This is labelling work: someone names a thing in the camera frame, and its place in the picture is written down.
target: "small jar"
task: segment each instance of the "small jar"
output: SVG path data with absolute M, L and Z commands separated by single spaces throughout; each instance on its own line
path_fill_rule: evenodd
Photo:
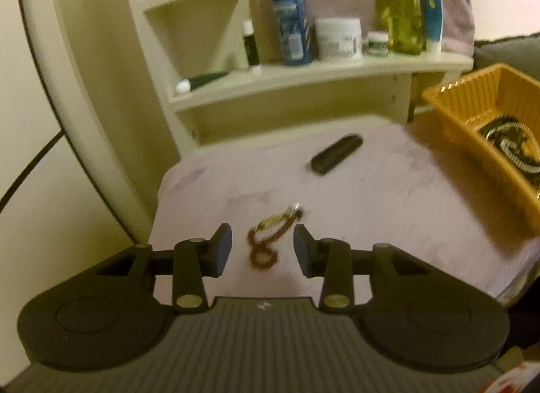
M 372 56 L 388 56 L 387 32 L 368 32 L 368 54 Z

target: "white door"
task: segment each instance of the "white door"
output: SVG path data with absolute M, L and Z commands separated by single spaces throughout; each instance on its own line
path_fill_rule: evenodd
M 60 131 L 39 80 L 18 0 L 0 0 L 0 197 Z
M 0 386 L 28 364 L 23 305 L 130 245 L 62 138 L 0 213 Z

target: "jewelry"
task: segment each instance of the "jewelry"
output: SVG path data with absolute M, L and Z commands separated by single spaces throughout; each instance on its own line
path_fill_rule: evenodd
M 289 207 L 285 212 L 263 219 L 255 227 L 250 228 L 247 234 L 247 242 L 251 246 L 249 262 L 253 268 L 267 270 L 277 262 L 277 251 L 270 248 L 269 245 L 287 233 L 287 230 L 291 228 L 293 223 L 300 219 L 302 215 L 303 209 L 300 207 L 300 204 L 297 203 L 294 207 Z M 258 241 L 255 239 L 255 234 L 259 231 L 266 230 L 279 224 L 282 225 L 275 233 Z

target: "gray cushion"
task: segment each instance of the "gray cushion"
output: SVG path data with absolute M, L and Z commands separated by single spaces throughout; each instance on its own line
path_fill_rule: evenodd
M 540 81 L 540 32 L 529 36 L 475 42 L 475 70 L 498 62 L 504 62 Z

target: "white logo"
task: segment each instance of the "white logo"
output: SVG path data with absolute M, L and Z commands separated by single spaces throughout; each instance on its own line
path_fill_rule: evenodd
M 263 301 L 262 303 L 259 303 L 259 304 L 257 305 L 257 307 L 258 307 L 259 309 L 261 309 L 261 310 L 264 311 L 265 309 L 271 308 L 271 307 L 272 307 L 272 304 L 268 303 L 268 302 L 265 300 L 265 301 Z

